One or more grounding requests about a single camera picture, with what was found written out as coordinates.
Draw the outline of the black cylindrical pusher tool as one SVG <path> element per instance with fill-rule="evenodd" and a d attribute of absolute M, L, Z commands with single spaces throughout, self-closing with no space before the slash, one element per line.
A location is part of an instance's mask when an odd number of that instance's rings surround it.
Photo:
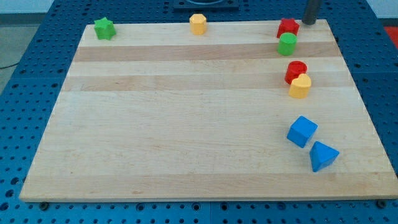
<path fill-rule="evenodd" d="M 317 21 L 321 5 L 322 0 L 308 0 L 302 17 L 302 22 L 309 26 L 314 25 Z"/>

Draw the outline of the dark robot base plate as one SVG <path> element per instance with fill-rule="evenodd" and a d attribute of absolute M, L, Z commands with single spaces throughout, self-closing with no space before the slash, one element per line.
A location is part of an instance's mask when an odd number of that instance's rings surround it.
<path fill-rule="evenodd" d="M 238 9 L 239 0 L 173 0 L 174 9 Z"/>

